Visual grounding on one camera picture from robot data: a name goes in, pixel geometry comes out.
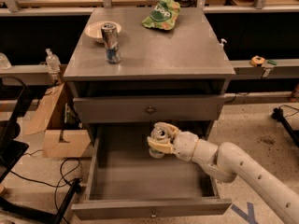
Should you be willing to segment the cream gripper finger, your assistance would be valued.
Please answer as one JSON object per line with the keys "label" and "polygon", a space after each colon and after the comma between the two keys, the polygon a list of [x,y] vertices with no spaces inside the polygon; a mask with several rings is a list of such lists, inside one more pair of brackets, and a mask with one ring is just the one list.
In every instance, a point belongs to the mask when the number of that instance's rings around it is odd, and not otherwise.
{"label": "cream gripper finger", "polygon": [[173,145],[170,142],[169,138],[164,140],[155,140],[151,137],[147,138],[148,144],[151,148],[156,151],[162,152],[164,154],[172,154],[173,153]]}
{"label": "cream gripper finger", "polygon": [[155,137],[175,137],[178,127],[165,122],[157,122],[154,125],[153,133]]}

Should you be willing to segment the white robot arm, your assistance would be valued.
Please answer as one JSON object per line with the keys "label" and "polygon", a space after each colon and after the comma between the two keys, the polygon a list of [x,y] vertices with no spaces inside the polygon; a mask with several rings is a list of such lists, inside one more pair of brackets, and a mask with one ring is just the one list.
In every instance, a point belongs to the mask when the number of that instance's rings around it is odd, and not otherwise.
{"label": "white robot arm", "polygon": [[299,195],[241,147],[230,142],[214,145],[165,122],[154,124],[147,141],[152,154],[172,154],[192,161],[220,182],[230,183],[240,176],[285,224],[299,224]]}

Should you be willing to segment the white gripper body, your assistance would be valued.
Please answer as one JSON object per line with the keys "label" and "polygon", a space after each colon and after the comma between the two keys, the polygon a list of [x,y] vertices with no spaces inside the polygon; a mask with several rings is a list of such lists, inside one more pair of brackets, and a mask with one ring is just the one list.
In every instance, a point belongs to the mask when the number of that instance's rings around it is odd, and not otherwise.
{"label": "white gripper body", "polygon": [[199,137],[190,132],[179,132],[173,141],[173,154],[183,161],[191,161]]}

